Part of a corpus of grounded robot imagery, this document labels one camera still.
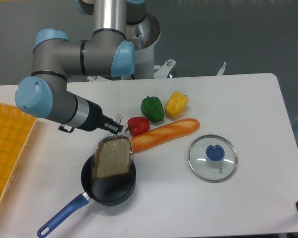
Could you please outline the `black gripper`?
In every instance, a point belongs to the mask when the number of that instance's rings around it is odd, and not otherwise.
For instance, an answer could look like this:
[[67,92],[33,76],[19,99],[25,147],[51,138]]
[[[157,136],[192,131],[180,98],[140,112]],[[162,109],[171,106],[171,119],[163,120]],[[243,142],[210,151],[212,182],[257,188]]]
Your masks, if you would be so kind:
[[113,134],[118,134],[122,131],[123,126],[113,119],[104,116],[99,105],[88,100],[78,100],[74,117],[66,124],[61,124],[58,130],[73,132],[75,128],[85,131],[93,131],[100,128]]

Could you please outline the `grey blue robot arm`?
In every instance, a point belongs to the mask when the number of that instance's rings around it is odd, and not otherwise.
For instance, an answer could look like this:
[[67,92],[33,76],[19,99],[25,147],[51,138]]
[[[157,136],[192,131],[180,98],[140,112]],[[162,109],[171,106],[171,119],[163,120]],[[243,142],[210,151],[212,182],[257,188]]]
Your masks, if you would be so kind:
[[37,33],[33,48],[32,73],[15,93],[19,109],[72,129],[97,128],[113,134],[123,126],[105,116],[96,103],[67,90],[68,77],[131,76],[135,70],[134,44],[126,38],[127,26],[146,17],[143,0],[78,0],[80,12],[94,17],[91,41],[71,42],[60,30]]

